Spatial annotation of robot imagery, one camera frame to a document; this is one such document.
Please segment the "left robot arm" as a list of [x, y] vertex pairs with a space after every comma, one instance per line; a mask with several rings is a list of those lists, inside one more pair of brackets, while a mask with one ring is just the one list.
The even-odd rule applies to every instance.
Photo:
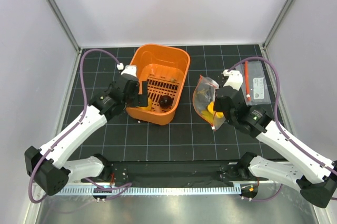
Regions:
[[147, 81], [123, 73], [107, 90], [97, 93], [83, 111], [55, 138], [40, 148], [29, 147], [25, 153], [26, 171], [48, 196], [60, 192], [69, 182], [96, 178], [110, 179], [112, 163], [101, 154], [86, 159], [69, 160], [73, 152], [94, 132], [127, 107], [148, 105]]

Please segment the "clear zip bag orange zipper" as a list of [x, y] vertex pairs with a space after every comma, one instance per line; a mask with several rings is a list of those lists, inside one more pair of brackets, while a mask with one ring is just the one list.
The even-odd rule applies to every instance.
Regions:
[[[200, 75], [197, 86], [193, 92], [192, 103], [196, 113], [205, 120], [201, 111], [207, 108], [207, 105], [215, 100], [215, 91], [219, 88], [219, 85], [211, 78]], [[213, 131], [216, 131], [225, 122], [225, 117], [222, 119], [214, 119], [213, 121], [207, 121]]]

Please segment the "orange plastic basket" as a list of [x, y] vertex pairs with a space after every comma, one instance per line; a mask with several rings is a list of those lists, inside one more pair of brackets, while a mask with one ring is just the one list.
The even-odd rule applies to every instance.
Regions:
[[[170, 123], [178, 107], [185, 80], [190, 67], [190, 56], [180, 48], [145, 44], [139, 47], [132, 60], [137, 66], [137, 77], [148, 81], [148, 98], [152, 100], [152, 109], [127, 108], [128, 115], [134, 119], [158, 125]], [[158, 101], [162, 95], [173, 98], [170, 107], [161, 108]]]

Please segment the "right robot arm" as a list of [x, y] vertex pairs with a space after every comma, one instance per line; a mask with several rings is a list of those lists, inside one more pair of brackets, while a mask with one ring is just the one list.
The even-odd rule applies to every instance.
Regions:
[[309, 148], [259, 105], [246, 105], [241, 91], [224, 86], [215, 91], [214, 110], [228, 124], [268, 145], [290, 166], [247, 152], [235, 165], [240, 178], [266, 178], [298, 191], [309, 203], [326, 208], [336, 190], [336, 163]]

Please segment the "yellow toy pepper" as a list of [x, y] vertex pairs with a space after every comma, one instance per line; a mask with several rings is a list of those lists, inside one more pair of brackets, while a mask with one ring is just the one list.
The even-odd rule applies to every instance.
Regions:
[[214, 103], [211, 101], [205, 110], [201, 111], [202, 117], [207, 121], [213, 121], [214, 119], [222, 119], [224, 118], [224, 114], [222, 112], [214, 111]]

